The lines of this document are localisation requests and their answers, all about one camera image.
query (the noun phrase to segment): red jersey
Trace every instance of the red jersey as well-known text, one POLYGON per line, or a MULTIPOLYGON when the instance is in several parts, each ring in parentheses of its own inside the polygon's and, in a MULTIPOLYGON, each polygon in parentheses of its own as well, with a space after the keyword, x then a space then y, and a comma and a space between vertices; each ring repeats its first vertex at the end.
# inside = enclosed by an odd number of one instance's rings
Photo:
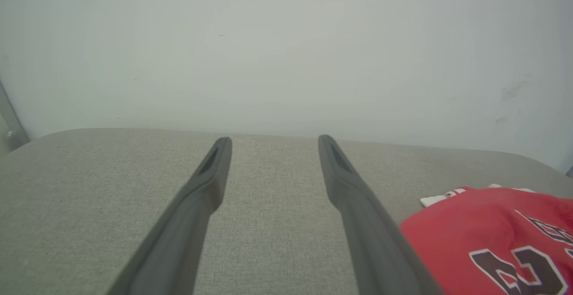
POLYGON ((573 294, 573 200, 464 189, 401 226, 444 293, 573 294))

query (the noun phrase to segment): jersey number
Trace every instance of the jersey number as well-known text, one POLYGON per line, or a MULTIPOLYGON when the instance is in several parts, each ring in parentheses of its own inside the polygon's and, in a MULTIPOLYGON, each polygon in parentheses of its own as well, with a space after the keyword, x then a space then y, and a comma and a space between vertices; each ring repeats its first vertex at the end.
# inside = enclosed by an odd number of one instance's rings
POLYGON ((562 295, 567 291, 565 280, 549 256, 532 246, 516 248, 511 253, 522 268, 530 270, 533 281, 520 276, 514 265, 502 260, 489 249, 470 252, 469 256, 508 295, 562 295))

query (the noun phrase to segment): gray cushion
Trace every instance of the gray cushion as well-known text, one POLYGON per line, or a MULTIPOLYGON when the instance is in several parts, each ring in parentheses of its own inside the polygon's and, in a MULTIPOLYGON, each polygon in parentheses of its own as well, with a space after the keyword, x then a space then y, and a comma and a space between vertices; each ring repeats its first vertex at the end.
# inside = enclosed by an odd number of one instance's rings
MULTIPOLYGON (((219 136, 72 130, 0 159, 0 293, 104 294, 219 136)), ((231 138, 195 294, 357 294, 317 138, 231 138)), ((338 143, 397 223, 462 185, 573 198, 573 180, 514 154, 338 143)))

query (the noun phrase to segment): wall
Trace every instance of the wall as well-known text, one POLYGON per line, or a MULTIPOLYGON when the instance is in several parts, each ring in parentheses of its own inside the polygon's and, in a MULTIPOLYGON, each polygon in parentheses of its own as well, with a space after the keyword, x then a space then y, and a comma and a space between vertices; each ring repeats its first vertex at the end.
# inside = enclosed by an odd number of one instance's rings
POLYGON ((573 0, 0 0, 30 138, 140 126, 573 165, 573 0))

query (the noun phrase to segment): red fabric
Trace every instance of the red fabric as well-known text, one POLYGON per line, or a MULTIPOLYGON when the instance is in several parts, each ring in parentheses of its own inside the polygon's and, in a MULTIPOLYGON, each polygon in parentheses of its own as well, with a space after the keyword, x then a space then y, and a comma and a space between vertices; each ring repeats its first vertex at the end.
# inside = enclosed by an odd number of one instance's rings
MULTIPOLYGON (((402 232, 444 293, 534 294, 543 287, 549 287, 545 290, 553 294, 573 294, 572 200, 507 188, 465 189, 467 191, 464 193, 423 209, 401 225, 402 232), (538 220, 538 224, 553 237, 526 217, 538 220), (562 231, 559 233, 540 222, 562 231), (550 258, 550 261, 546 261, 551 262, 558 271, 564 282, 563 287, 557 289, 555 285, 558 286, 560 282, 552 271, 541 271, 549 266, 544 264, 543 257, 532 254, 528 250, 530 248, 550 258), (513 265, 517 275, 532 286, 524 286, 523 282, 519 284, 517 276, 499 273, 506 281, 505 286, 511 286, 509 291, 504 290, 503 285, 496 283, 475 263, 475 260, 484 263, 483 257, 480 257, 484 255, 477 252, 479 250, 489 250, 500 260, 513 265), (512 250, 517 252, 518 257, 530 256, 541 264, 532 265, 532 269, 527 265, 521 267, 512 250), (535 283, 536 276, 544 280, 535 283), (547 284, 547 281, 553 286, 540 285, 543 282, 547 284)), ((489 268, 489 264, 481 265, 486 270, 489 268)))

